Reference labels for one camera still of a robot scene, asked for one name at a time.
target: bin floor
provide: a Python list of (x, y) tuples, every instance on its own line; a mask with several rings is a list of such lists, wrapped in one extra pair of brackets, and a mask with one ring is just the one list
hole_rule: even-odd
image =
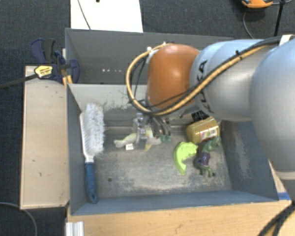
[(171, 142), (152, 146), (148, 151), (116, 148), (114, 140), (122, 140), (130, 128), (109, 127), (105, 131), (104, 152), (96, 161), (97, 191), (100, 198), (160, 195), (230, 190), (231, 182), (222, 147), (211, 152), (209, 165), (215, 176), (200, 175), (193, 166), (194, 157), (184, 161), (182, 176), (174, 163), (174, 150), (187, 141), (185, 128), (172, 130)]

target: yellow cable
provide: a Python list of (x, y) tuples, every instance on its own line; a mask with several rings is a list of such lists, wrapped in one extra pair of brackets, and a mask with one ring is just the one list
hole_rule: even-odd
[(73, 84), (73, 80), (72, 80), (71, 75), (67, 75), (67, 79), (68, 79), (69, 84)]
[[(153, 49), (142, 53), (141, 55), (137, 56), (132, 63), (129, 65), (127, 73), (126, 73), (126, 86), (127, 86), (127, 90), (129, 93), (129, 97), (130, 99), (133, 101), (133, 103), (141, 110), (151, 113), (152, 111), (150, 109), (145, 108), (144, 106), (142, 106), (134, 97), (131, 86), (130, 86), (130, 74), (131, 71), (134, 67), (134, 65), (143, 57), (147, 56), (150, 52), (154, 51), (154, 50), (158, 50), (162, 47), (164, 47), (165, 45), (159, 45), (154, 47)], [(255, 52), (259, 51), (260, 49), (264, 48), (266, 45), (264, 46), (260, 46), (257, 47), (255, 49), (252, 49), (236, 58), (234, 58), (233, 60), (229, 61), (228, 63), (222, 65), (220, 68), (216, 69), (212, 74), (210, 74), (208, 77), (206, 77), (185, 99), (183, 99), (182, 101), (178, 102), (177, 104), (175, 104), (174, 106), (172, 106), (171, 108), (155, 113), (154, 115), (156, 116), (162, 116), (162, 115), (166, 115), (169, 114), (177, 109), (179, 109), (180, 107), (184, 106), (186, 103), (188, 103), (190, 100), (192, 100), (204, 87), (206, 87), (213, 79), (215, 79), (215, 77), (217, 77), (220, 73), (222, 73), (223, 71), (227, 70), (228, 68), (230, 68), (232, 65), (238, 63), (240, 60), (254, 54)]]
[(135, 98), (134, 95), (133, 95), (133, 92), (132, 92), (132, 89), (131, 89), (131, 85), (130, 85), (130, 75), (131, 75), (131, 71), (132, 71), (134, 65), (135, 65), (135, 64), (136, 64), (141, 58), (143, 58), (143, 57), (149, 55), (151, 52), (153, 52), (153, 51), (155, 51), (155, 50), (158, 50), (158, 49), (160, 49), (160, 48), (162, 48), (162, 47), (164, 47), (164, 46), (167, 46), (167, 45), (170, 45), (170, 43), (169, 43), (169, 44), (158, 45), (158, 46), (152, 48), (151, 50), (148, 50), (148, 51), (146, 51), (145, 53), (140, 54), (139, 56), (137, 56), (137, 57), (131, 62), (131, 64), (129, 65), (129, 67), (128, 67), (128, 69), (127, 69), (127, 73), (126, 73), (126, 86), (127, 86), (127, 91), (128, 91), (128, 93), (129, 93), (129, 97), (130, 97), (131, 100), (134, 102), (134, 104), (135, 104), (138, 108), (140, 108), (141, 110), (143, 110), (143, 111), (151, 112), (150, 109), (147, 109), (147, 108), (143, 107), (143, 106), (142, 106), (142, 105), (136, 100), (136, 98)]

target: black carpet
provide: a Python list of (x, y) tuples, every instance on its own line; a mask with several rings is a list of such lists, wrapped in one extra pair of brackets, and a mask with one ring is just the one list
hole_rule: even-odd
[[(140, 0), (146, 32), (167, 32), (249, 38), (242, 26), (245, 9), (235, 0)], [(274, 33), (278, 6), (248, 12), (247, 27), (256, 38)], [(0, 0), (0, 83), (18, 79), (35, 62), (31, 42), (55, 38), (64, 47), (70, 26), (70, 0)], [(284, 6), (279, 35), (295, 34), (295, 0)], [(0, 201), (19, 203), (23, 86), (0, 90)], [(40, 236), (63, 235), (63, 208), (31, 210)], [(23, 213), (0, 207), (0, 236), (33, 235)]]

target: white brush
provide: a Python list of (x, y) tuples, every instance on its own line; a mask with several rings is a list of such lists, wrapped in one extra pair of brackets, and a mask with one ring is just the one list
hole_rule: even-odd
[(80, 114), (82, 149), (85, 157), (85, 187), (90, 202), (97, 203), (96, 182), (94, 176), (94, 157), (104, 150), (104, 114), (103, 109), (88, 103)]

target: blue brush handle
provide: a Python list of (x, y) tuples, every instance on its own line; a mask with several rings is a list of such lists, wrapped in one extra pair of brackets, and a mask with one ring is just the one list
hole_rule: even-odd
[(95, 166), (94, 163), (85, 163), (85, 189), (87, 192), (88, 200), (96, 204), (96, 182), (95, 182)]

